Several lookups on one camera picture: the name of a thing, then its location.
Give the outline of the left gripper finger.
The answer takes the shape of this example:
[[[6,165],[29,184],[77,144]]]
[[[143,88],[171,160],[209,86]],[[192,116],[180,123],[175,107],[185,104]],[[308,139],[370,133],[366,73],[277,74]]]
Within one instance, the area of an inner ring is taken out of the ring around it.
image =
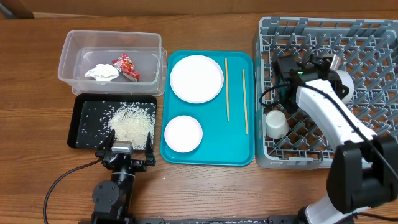
[[[155,166],[156,158],[153,150],[153,145],[151,143],[151,132],[147,134],[146,146],[145,146],[145,157],[147,166]]]
[[[112,145],[114,144],[116,140],[115,137],[115,130],[112,129],[111,132],[109,133],[108,137],[104,140],[102,145],[96,150],[95,156],[96,157],[104,157],[105,154],[111,150]]]

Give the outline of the small white dish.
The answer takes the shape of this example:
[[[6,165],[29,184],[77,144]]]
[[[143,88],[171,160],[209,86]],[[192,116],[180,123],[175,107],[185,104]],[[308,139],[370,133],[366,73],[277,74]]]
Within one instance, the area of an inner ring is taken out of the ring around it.
[[[185,115],[177,116],[167,123],[164,138],[171,150],[188,153],[200,145],[203,129],[195,118]]]

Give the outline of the white cup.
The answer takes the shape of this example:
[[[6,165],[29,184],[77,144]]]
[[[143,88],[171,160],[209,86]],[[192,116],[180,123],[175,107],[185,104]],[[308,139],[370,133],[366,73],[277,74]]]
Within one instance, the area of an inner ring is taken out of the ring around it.
[[[272,139],[280,139],[287,135],[289,125],[285,114],[273,110],[266,114],[266,134]]]

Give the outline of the white tissue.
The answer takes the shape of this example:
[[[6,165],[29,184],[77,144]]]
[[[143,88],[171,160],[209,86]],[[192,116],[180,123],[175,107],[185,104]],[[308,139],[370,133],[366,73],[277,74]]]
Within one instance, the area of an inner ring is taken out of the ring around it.
[[[95,68],[88,70],[85,77],[93,78],[96,81],[111,81],[119,76],[119,71],[110,64],[97,64]]]

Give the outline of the red snack wrapper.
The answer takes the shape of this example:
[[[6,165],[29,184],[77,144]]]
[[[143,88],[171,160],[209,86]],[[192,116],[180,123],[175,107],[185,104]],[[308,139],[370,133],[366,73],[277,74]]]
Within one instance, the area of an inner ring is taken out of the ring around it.
[[[136,71],[132,60],[127,54],[122,54],[119,58],[113,60],[112,65],[126,78],[138,82],[140,74]]]

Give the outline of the grey metal bowl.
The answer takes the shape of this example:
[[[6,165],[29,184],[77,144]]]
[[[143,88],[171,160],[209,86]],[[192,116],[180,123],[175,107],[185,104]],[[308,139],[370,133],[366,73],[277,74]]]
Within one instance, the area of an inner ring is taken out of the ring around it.
[[[338,71],[337,71],[337,74],[339,75],[340,80],[342,81],[343,86],[345,86],[345,87],[348,88],[348,90],[346,91],[347,94],[346,94],[344,97],[342,97],[342,99],[341,99],[342,102],[343,102],[345,105],[347,105],[347,104],[351,101],[351,99],[352,99],[352,97],[353,97],[353,94],[354,94],[354,83],[353,83],[353,79],[351,78],[351,76],[349,75],[349,73],[346,72],[346,71],[338,70]]]

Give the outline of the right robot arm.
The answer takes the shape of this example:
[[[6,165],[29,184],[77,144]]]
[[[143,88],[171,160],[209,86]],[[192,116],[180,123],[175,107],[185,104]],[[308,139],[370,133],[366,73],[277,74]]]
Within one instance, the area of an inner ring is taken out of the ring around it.
[[[279,103],[289,113],[304,110],[334,152],[327,195],[299,211],[300,223],[353,223],[367,209],[397,199],[397,141],[378,136],[347,108],[354,84],[339,65],[335,54],[304,62],[288,55],[271,63]]]

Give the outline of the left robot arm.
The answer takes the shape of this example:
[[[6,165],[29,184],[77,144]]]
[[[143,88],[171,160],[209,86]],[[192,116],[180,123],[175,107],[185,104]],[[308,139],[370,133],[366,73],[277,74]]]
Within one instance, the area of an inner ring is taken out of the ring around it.
[[[156,165],[151,133],[147,134],[144,146],[145,159],[134,159],[132,142],[118,141],[112,130],[104,143],[96,150],[95,156],[110,170],[111,178],[98,183],[92,194],[94,210],[91,223],[135,223],[129,212],[132,190],[137,172],[146,172]]]

